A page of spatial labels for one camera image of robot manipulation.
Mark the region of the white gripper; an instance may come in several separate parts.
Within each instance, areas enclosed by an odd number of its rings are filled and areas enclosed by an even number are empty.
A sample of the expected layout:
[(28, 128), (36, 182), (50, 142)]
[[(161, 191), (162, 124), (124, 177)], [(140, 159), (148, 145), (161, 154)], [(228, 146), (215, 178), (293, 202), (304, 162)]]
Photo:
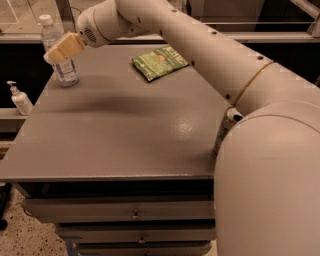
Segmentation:
[(146, 7), (147, 0), (104, 0), (89, 7), (76, 21), (80, 35), (66, 33), (43, 55), (44, 60), (58, 64), (82, 53), (85, 44), (97, 48), (122, 37), (142, 35), (146, 30), (140, 26), (140, 21)]

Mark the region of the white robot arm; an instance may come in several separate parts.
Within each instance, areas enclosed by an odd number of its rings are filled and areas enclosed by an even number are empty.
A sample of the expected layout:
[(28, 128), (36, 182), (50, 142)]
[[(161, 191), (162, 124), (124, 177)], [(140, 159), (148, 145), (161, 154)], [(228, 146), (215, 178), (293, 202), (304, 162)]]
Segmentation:
[(219, 256), (320, 256), (320, 89), (173, 7), (104, 0), (45, 54), (161, 36), (240, 114), (215, 161)]

